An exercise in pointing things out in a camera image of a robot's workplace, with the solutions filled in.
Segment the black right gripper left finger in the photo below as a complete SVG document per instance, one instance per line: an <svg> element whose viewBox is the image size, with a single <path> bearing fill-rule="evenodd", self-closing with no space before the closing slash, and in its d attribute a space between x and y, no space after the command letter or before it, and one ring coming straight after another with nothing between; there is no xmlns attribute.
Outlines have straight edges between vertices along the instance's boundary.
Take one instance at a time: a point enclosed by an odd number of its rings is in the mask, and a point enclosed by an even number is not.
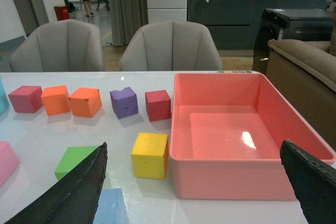
<svg viewBox="0 0 336 224"><path fill-rule="evenodd" d="M7 223L93 223L108 160L98 146L60 181Z"/></svg>

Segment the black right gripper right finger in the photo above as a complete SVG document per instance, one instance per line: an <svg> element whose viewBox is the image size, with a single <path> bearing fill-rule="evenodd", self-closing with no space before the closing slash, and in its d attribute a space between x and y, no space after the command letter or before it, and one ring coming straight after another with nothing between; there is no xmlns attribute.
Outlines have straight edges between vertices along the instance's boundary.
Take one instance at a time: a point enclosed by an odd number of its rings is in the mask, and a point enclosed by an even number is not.
<svg viewBox="0 0 336 224"><path fill-rule="evenodd" d="M308 223L335 223L335 168L291 140L280 148L281 164Z"/></svg>

